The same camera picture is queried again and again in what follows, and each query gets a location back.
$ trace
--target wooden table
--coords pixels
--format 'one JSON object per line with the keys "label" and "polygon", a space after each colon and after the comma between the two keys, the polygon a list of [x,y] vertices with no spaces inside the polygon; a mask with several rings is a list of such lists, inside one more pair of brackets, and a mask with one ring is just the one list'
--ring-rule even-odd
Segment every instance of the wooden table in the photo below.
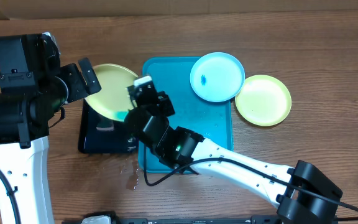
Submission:
{"label": "wooden table", "polygon": [[[358,206],[358,11],[0,21],[0,36],[46,30],[58,40],[63,65],[89,57],[94,65],[116,63],[140,73],[150,57],[228,52],[247,76],[277,77],[291,92],[290,115],[278,126],[258,128],[233,105],[235,151],[290,166],[308,161],[342,188],[344,202]],[[147,218],[275,213],[225,181],[176,175],[147,187],[136,155],[80,154],[81,105],[67,106],[67,118],[50,132],[48,178],[57,223],[101,210]],[[137,176],[139,185],[128,190]],[[339,215],[351,213],[339,209]]]}

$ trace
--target wooden surface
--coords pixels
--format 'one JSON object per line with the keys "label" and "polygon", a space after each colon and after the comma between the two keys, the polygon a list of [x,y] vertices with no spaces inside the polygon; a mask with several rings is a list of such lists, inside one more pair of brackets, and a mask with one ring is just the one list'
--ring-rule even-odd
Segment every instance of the wooden surface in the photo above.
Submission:
{"label": "wooden surface", "polygon": [[[94,65],[116,63],[140,73],[150,57],[219,51],[236,56],[248,76],[277,77],[291,92],[291,113],[278,126],[258,128],[233,105],[235,151],[289,166],[308,161],[344,191],[344,202],[358,206],[358,11],[0,21],[0,35],[46,30],[58,40],[62,64],[89,57]],[[100,210],[147,218],[275,213],[250,192],[210,177],[177,175],[147,187],[142,171],[133,170],[136,156],[77,151],[80,119],[79,101],[50,132],[48,178],[57,223]],[[136,174],[139,186],[128,190]],[[345,209],[338,214],[351,215]]]}

